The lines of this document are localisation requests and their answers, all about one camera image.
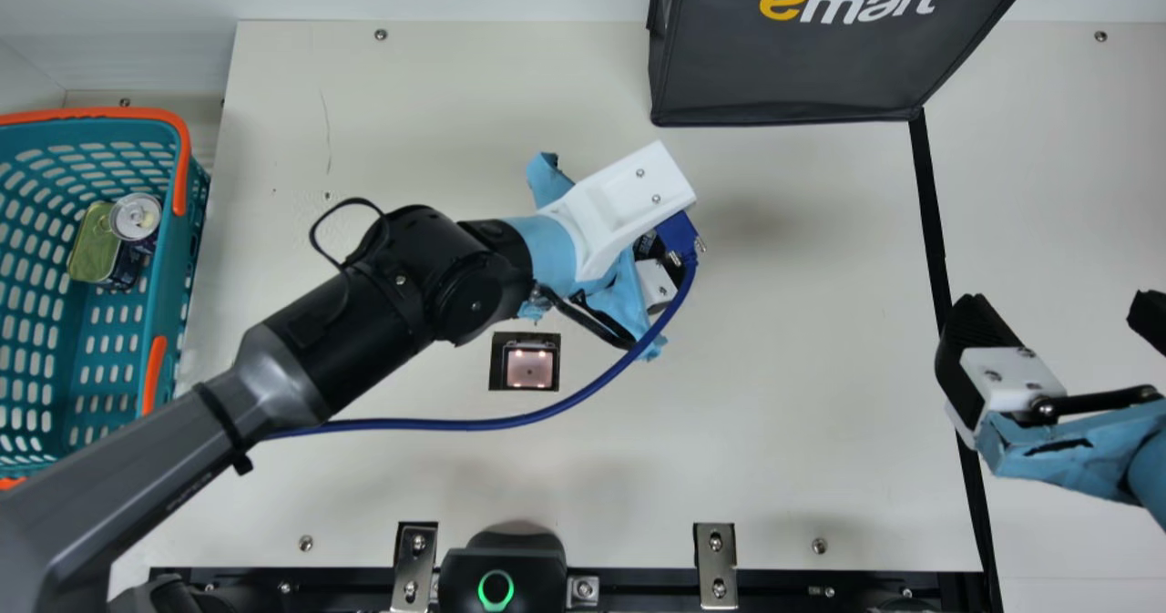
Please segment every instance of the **black robot arm segment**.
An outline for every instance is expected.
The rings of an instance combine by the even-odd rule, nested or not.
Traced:
[[[514,317],[529,256],[504,223],[408,206],[244,336],[205,385],[0,494],[5,611],[100,611],[110,565],[278,430],[323,423],[433,344]],[[387,226],[388,239],[382,234]]]

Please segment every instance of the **black shopping bag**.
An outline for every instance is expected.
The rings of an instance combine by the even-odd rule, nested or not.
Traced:
[[[652,0],[652,121],[912,119],[1014,0]]]

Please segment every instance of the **plastic shopping basket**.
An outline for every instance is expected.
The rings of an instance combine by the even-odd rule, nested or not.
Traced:
[[[0,488],[173,397],[208,185],[170,112],[0,115]],[[133,192],[163,202],[133,289],[71,282],[87,206]]]

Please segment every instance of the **metal bracket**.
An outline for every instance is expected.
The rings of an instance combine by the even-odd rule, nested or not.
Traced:
[[[731,523],[693,524],[701,608],[737,608],[737,535]]]
[[[436,523],[402,522],[396,527],[391,613],[426,613],[429,610],[436,555]]]
[[[599,606],[599,577],[568,577],[567,608],[595,608]]]

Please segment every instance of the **screw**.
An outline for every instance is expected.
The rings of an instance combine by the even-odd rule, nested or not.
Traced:
[[[1056,414],[1056,409],[1053,407],[1053,402],[1044,400],[1037,404],[1037,414],[1041,417],[1053,417]]]

